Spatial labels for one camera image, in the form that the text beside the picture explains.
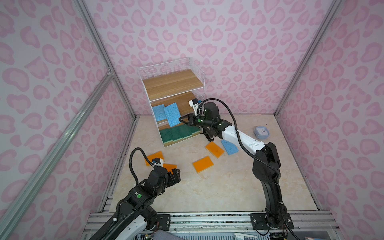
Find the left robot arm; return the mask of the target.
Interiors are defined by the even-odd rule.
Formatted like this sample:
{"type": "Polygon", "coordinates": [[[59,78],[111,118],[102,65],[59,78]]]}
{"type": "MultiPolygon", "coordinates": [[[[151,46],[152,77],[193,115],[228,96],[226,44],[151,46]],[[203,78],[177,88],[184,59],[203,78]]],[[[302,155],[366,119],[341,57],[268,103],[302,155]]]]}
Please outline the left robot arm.
{"type": "Polygon", "coordinates": [[[158,230],[168,231],[170,215],[159,215],[152,208],[156,197],[162,195],[166,188],[181,181],[181,171],[168,171],[160,158],[149,160],[143,149],[133,149],[129,156],[129,169],[135,185],[116,206],[115,213],[91,237],[92,240],[134,240],[144,231],[155,234],[158,230]],[[145,161],[152,167],[148,178],[139,181],[133,169],[133,156],[139,151],[145,161]]]}

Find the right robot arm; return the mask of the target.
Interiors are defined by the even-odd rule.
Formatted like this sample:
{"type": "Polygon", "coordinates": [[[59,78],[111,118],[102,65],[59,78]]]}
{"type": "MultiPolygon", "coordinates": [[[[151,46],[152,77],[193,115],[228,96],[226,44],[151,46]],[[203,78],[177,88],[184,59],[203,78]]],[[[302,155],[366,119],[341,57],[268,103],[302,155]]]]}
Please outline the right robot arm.
{"type": "Polygon", "coordinates": [[[192,99],[189,105],[193,113],[179,117],[179,121],[190,127],[199,127],[200,133],[212,142],[215,137],[230,142],[241,148],[253,159],[252,172],[261,182],[265,200],[265,217],[261,221],[269,230],[287,230],[295,239],[298,236],[293,231],[291,216],[284,204],[280,179],[281,162],[276,145],[260,142],[238,128],[234,114],[230,114],[232,121],[224,120],[216,103],[223,103],[216,98],[203,101],[192,99]]]}

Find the green sponge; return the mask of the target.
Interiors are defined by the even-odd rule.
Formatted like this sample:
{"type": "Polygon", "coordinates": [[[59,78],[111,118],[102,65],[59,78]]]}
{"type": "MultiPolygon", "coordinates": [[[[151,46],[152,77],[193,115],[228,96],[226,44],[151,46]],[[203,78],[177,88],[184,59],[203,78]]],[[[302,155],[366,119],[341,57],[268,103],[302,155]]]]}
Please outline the green sponge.
{"type": "Polygon", "coordinates": [[[197,126],[189,126],[189,132],[191,135],[199,134],[200,128],[197,126]]]}
{"type": "Polygon", "coordinates": [[[173,142],[179,142],[183,140],[183,127],[182,126],[176,126],[170,128],[170,133],[172,135],[172,141],[173,142]]]}
{"type": "Polygon", "coordinates": [[[179,130],[182,139],[188,139],[194,134],[194,128],[187,125],[181,125],[179,130]]]}
{"type": "Polygon", "coordinates": [[[160,135],[161,135],[162,142],[164,145],[173,141],[173,135],[172,135],[171,129],[160,130],[160,135]]]}

